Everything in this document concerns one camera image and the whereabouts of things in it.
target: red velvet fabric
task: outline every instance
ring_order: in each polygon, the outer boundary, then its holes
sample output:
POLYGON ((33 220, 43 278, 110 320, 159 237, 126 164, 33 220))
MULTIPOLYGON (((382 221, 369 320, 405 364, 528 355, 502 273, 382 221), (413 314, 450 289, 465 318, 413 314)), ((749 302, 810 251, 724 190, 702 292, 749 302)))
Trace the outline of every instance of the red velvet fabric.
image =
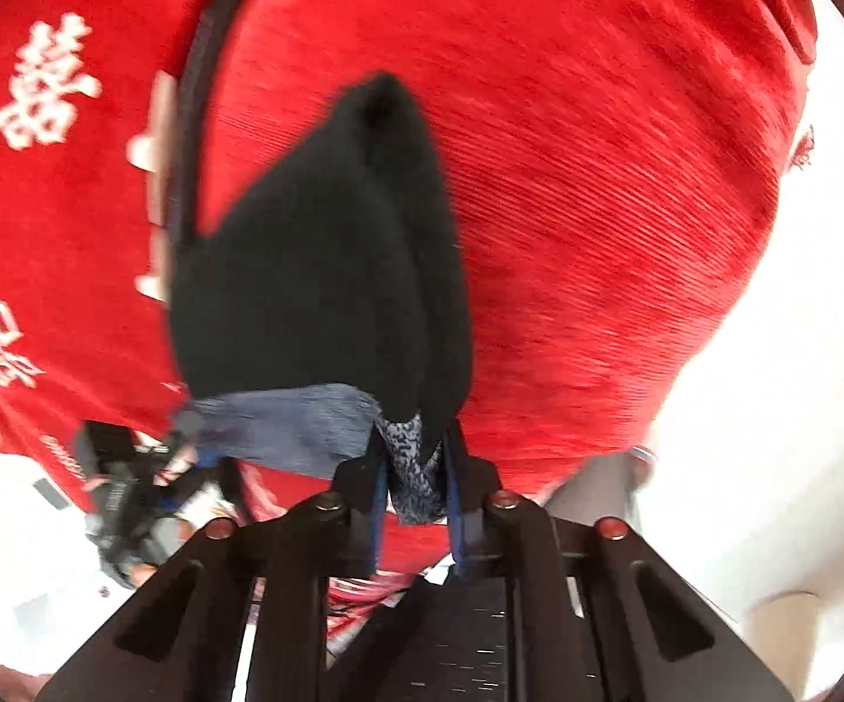
MULTIPOLYGON (((0 107, 32 23, 64 13, 91 27, 80 71, 102 85, 68 98, 64 143, 16 150, 0 133, 0 301, 21 334, 7 350, 41 370, 0 386, 0 450, 38 459, 81 505, 61 454, 79 420, 160 434, 184 398, 163 309, 133 289, 149 223, 124 150, 155 71, 180 71, 202 1, 0 0, 0 107)), ((430 121, 461 228, 470 447, 539 493, 639 442, 739 297, 814 37, 809 0, 249 0, 208 118, 202 226, 342 86, 397 74, 430 121)), ((252 498, 263 515, 324 485, 257 476, 273 494, 252 498)), ((387 525, 386 569, 444 552, 443 528, 387 525)))

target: metal bolt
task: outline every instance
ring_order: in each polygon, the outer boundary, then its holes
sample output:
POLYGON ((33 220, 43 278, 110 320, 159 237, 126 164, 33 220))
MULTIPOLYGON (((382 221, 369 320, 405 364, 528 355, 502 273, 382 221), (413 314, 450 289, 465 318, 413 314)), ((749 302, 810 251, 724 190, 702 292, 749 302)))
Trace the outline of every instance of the metal bolt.
POLYGON ((208 535, 208 538, 222 541, 224 538, 230 538, 235 529, 236 522, 233 522, 230 518, 217 518, 205 525, 204 532, 208 535))
POLYGON ((597 521, 597 529, 599 534, 610 541, 620 541, 630 532, 627 523, 620 518, 601 518, 597 521))
POLYGON ((512 490, 495 490, 490 495, 490 503, 497 509, 513 509, 522 498, 512 490))
POLYGON ((336 490, 326 490, 315 497, 314 505, 322 512, 335 512, 344 506, 344 498, 336 490))

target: triangular cutout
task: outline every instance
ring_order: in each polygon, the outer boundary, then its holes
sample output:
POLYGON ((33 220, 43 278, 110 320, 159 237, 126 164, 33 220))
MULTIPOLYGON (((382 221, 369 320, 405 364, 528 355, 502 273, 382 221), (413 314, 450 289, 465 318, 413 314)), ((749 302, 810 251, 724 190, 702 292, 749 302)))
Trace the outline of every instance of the triangular cutout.
POLYGON ((714 637, 650 567, 642 565, 636 571, 636 587, 643 597, 656 646, 664 660, 675 663, 714 646, 714 637))
POLYGON ((197 583, 198 570, 197 565, 185 567, 158 598, 147 604, 116 637, 116 647, 157 663, 168 657, 197 583))

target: black cloth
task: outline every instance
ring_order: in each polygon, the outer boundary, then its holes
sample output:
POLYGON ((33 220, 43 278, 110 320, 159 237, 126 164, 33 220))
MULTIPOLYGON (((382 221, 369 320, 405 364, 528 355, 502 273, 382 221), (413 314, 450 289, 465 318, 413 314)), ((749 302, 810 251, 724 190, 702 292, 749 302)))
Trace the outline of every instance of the black cloth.
POLYGON ((458 237, 425 122, 388 74, 180 247, 171 337, 193 398, 350 384, 430 457, 470 389, 458 237))

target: beige cylinder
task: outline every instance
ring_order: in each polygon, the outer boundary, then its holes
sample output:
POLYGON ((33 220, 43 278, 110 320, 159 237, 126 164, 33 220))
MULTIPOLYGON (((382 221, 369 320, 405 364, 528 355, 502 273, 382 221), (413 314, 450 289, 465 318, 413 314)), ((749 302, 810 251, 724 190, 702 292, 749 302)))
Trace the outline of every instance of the beige cylinder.
POLYGON ((784 593, 758 604, 748 617, 747 644, 793 699, 802 699, 806 689, 821 612, 815 594, 784 593))

